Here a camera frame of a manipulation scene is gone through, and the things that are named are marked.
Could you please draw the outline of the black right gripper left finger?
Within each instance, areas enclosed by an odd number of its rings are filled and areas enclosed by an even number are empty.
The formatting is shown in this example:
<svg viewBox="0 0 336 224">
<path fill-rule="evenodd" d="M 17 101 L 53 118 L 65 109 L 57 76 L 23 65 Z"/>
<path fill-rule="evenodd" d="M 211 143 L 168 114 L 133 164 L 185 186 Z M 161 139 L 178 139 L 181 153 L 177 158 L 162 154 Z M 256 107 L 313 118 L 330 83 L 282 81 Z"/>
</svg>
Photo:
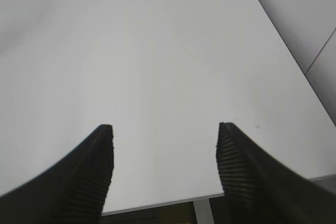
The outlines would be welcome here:
<svg viewBox="0 0 336 224">
<path fill-rule="evenodd" d="M 100 223 L 113 168 L 113 128 L 99 125 L 55 165 L 1 196 L 1 223 Z"/>
</svg>

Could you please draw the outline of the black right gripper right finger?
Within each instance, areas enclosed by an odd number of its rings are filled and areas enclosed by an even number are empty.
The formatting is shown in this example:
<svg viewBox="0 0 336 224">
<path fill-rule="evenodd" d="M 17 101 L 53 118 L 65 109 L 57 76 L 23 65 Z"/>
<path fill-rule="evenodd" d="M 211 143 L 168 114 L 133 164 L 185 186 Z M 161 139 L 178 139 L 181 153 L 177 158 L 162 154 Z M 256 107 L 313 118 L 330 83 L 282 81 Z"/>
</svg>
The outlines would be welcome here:
<svg viewBox="0 0 336 224">
<path fill-rule="evenodd" d="M 335 194 L 296 174 L 233 123 L 219 124 L 216 162 L 233 223 L 335 223 Z"/>
</svg>

